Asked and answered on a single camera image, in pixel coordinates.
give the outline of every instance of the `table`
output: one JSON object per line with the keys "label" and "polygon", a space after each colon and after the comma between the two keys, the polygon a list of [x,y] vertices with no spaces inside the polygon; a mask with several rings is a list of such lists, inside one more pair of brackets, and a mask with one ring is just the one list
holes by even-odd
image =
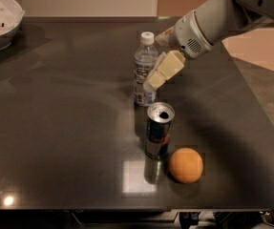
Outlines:
{"label": "table", "polygon": [[199,152],[200,180],[144,154],[133,55],[177,19],[23,20],[0,52],[0,209],[274,209],[274,125],[222,44],[158,91],[176,112],[169,153]]}

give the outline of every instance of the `bottle cap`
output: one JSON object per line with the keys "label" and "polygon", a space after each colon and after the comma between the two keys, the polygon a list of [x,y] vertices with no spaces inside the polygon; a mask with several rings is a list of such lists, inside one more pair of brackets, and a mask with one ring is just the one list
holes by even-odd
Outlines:
{"label": "bottle cap", "polygon": [[155,36],[152,32],[146,31],[140,35],[140,43],[145,46],[150,46],[155,43]]}

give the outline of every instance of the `black can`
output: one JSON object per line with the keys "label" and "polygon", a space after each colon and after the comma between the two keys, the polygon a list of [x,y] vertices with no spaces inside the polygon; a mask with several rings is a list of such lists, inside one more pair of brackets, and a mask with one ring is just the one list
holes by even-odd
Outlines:
{"label": "black can", "polygon": [[157,102],[148,107],[147,114],[146,155],[154,159],[165,158],[175,111],[169,104]]}

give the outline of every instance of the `white bowl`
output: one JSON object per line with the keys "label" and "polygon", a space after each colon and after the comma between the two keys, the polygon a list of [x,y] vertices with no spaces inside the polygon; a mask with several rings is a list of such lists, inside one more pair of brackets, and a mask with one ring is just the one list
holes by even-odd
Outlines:
{"label": "white bowl", "polygon": [[[1,1],[6,8],[11,10],[12,14],[22,14],[23,12],[22,8],[16,1],[14,0],[1,0]],[[0,33],[0,50],[5,49],[7,46],[11,44],[11,40],[13,39],[16,32],[18,31],[22,18],[23,18],[23,15],[18,16],[18,19],[15,20],[12,28],[10,28],[8,31]]]}

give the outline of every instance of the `plastic water bottle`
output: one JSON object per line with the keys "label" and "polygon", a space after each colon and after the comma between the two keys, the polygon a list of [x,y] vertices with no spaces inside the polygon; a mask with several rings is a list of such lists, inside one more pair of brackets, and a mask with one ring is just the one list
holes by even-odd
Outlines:
{"label": "plastic water bottle", "polygon": [[140,46],[135,53],[135,102],[140,106],[149,106],[155,102],[156,92],[146,93],[143,83],[148,73],[154,68],[158,59],[155,47],[155,36],[152,32],[143,32],[140,36]]}

